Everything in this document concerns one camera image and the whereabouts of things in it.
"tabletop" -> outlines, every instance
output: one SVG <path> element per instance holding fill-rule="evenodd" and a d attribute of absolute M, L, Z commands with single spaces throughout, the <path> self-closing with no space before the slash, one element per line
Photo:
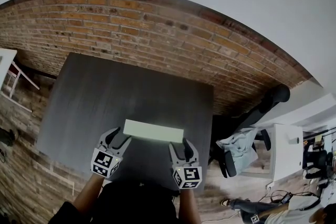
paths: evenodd
<path fill-rule="evenodd" d="M 184 130 L 199 153 L 204 188 L 211 138 L 213 87 L 111 60 L 71 53 L 55 82 L 37 148 L 90 173 L 100 135 L 126 119 Z M 113 140 L 118 146 L 121 133 Z M 181 144 L 176 144 L 180 152 Z M 177 190 L 168 142 L 133 138 L 110 180 L 139 180 Z"/>

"white chair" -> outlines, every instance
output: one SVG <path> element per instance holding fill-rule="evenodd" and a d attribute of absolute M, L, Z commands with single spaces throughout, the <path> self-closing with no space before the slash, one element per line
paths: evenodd
<path fill-rule="evenodd" d="M 23 73 L 16 63 L 14 63 L 14 57 L 16 53 L 16 50 L 0 49 L 0 94 L 4 98 L 10 100 L 10 102 L 18 105 L 28 112 L 32 112 L 31 109 L 12 99 L 12 96 L 15 92 L 15 87 L 21 75 L 25 77 L 36 89 L 40 89 L 35 83 L 32 82 L 30 78 L 27 77 L 26 74 Z M 9 78 L 7 83 L 3 84 L 6 76 L 9 76 Z"/>

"sneaker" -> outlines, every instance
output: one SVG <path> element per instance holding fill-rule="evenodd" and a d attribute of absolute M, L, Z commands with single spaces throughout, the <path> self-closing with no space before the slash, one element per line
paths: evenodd
<path fill-rule="evenodd" d="M 229 202 L 230 202 L 229 199 L 224 199 L 220 203 L 221 203 L 221 206 L 229 206 Z"/>

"jeans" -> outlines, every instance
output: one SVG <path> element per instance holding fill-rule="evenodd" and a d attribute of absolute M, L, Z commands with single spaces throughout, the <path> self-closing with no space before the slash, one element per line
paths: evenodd
<path fill-rule="evenodd" d="M 250 224 L 252 223 L 251 217 L 253 215 L 273 209 L 277 207 L 278 204 L 267 204 L 265 202 L 251 202 L 248 200 L 234 199 L 230 200 L 229 206 L 231 206 L 233 210 L 239 209 L 243 222 Z M 261 218 L 260 223 L 265 223 L 266 219 L 267 217 Z"/>

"desk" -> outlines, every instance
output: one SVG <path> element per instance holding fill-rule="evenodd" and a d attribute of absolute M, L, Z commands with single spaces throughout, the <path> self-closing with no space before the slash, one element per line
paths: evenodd
<path fill-rule="evenodd" d="M 268 174 L 243 172 L 243 176 L 269 178 L 277 181 L 302 169 L 303 131 L 301 127 L 274 124 L 266 128 L 271 139 Z"/>
<path fill-rule="evenodd" d="M 51 159 L 90 174 L 100 135 L 126 119 L 184 130 L 199 153 L 205 183 L 213 87 L 110 60 L 70 54 L 41 123 L 37 148 Z M 116 143 L 123 135 L 117 135 Z M 133 138 L 111 180 L 153 182 L 177 190 L 168 142 Z"/>

